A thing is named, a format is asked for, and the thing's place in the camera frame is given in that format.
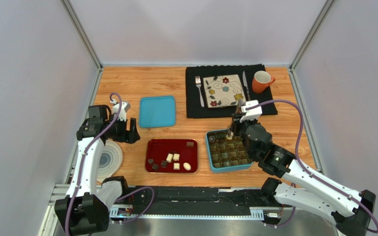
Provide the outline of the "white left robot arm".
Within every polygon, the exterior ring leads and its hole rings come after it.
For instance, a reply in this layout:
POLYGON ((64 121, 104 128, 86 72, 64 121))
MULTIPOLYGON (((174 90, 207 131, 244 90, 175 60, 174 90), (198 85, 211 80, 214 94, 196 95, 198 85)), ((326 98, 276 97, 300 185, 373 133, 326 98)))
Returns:
POLYGON ((109 210, 127 189, 124 177, 106 178, 100 190, 96 186, 106 141, 133 144, 140 140, 136 119, 126 118, 129 108, 128 102, 119 102, 112 108, 90 106, 89 117, 76 133, 78 154, 73 178, 65 197, 55 202, 55 213, 68 236, 106 231, 109 210))

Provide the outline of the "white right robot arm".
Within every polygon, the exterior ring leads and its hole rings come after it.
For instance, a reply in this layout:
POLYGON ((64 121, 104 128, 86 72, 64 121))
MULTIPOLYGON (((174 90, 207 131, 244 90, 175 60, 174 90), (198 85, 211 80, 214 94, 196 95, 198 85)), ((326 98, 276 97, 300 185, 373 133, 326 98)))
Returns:
POLYGON ((234 118, 228 133, 239 137, 248 157, 270 175, 263 189, 278 203, 325 218, 346 236, 378 233, 373 192, 348 188, 314 170, 273 143, 272 134, 255 119, 234 118))

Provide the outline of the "white egg-shaped chocolate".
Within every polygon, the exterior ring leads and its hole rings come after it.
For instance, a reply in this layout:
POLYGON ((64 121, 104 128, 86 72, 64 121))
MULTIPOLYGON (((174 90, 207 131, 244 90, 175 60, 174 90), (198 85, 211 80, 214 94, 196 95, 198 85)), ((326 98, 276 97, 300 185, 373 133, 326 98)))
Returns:
POLYGON ((185 162, 185 163, 183 164, 183 167, 184 167, 184 169, 185 169, 186 171, 190 171, 190 170, 191 170, 191 165, 190 165, 189 163, 187 163, 187 162, 185 162))

